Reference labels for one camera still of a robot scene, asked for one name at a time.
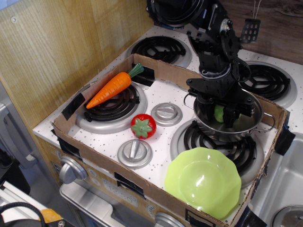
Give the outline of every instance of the cardboard tray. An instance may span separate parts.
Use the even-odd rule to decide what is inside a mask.
[[[146,198],[152,200],[155,204],[161,206],[164,208],[164,210],[167,210],[169,214],[172,214],[175,218],[180,220],[185,226],[191,226],[190,223],[194,222],[196,222],[196,225],[198,226],[237,226],[239,220],[243,221],[243,217],[241,216],[244,211],[247,210],[254,191],[257,188],[258,182],[265,172],[270,156],[275,150],[276,142],[281,134],[281,131],[283,130],[283,125],[287,119],[287,111],[275,103],[258,96],[258,99],[263,106],[264,112],[273,115],[276,119],[276,135],[272,141],[270,151],[268,151],[267,156],[265,157],[263,166],[256,176],[255,181],[251,185],[244,202],[241,204],[240,209],[233,218],[232,222],[226,224],[221,220],[217,220],[203,212],[190,207],[183,201],[176,199],[172,195],[168,194],[163,189],[160,189],[146,179],[143,179],[134,171],[124,167],[116,161],[113,161],[109,157],[96,152],[93,148],[84,145],[82,142],[79,142],[68,135],[69,130],[76,121],[75,111],[89,99],[91,99],[113,76],[121,71],[129,71],[133,67],[133,64],[138,62],[140,62],[144,67],[153,69],[155,79],[169,80],[186,90],[188,89],[186,85],[187,79],[200,78],[199,74],[185,68],[173,66],[162,61],[156,61],[138,54],[131,55],[122,63],[113,68],[110,72],[105,74],[98,81],[92,83],[89,88],[79,93],[64,109],[64,111],[55,119],[53,127],[56,136],[59,138],[59,141],[61,141],[61,143],[64,142],[71,149],[77,150],[80,156],[79,160],[88,160],[96,166],[108,171],[112,176],[115,176],[115,181],[121,182],[121,179],[117,178],[122,177],[122,184],[118,184],[118,186],[121,185],[124,190],[132,190],[138,193],[143,200]],[[272,119],[267,116],[265,116],[262,121],[267,124],[272,124]]]

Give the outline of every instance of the red tomato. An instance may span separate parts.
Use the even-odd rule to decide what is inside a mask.
[[[139,139],[147,139],[156,132],[156,122],[148,114],[138,114],[131,122],[131,130]]]

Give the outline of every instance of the toy carrot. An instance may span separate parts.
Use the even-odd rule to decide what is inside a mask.
[[[132,83],[132,78],[143,72],[143,70],[143,66],[140,63],[137,63],[129,71],[129,73],[118,73],[107,84],[105,84],[104,87],[101,88],[101,90],[86,105],[86,108],[93,108],[127,89]]]

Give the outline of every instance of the green plate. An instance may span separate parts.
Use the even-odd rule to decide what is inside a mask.
[[[164,187],[195,209],[223,219],[238,203],[241,179],[235,164],[220,151],[194,148],[171,162]]]

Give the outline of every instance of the black hose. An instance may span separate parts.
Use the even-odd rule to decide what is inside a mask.
[[[42,227],[46,226],[44,217],[41,214],[41,212],[36,207],[34,207],[33,205],[31,205],[29,203],[26,203],[26,202],[13,202],[13,203],[9,203],[9,204],[6,204],[4,206],[1,206],[0,207],[0,214],[2,214],[4,211],[6,211],[10,208],[13,208],[13,207],[26,207],[26,208],[29,208],[29,209],[33,210],[39,216],[39,218],[41,220],[41,226]]]

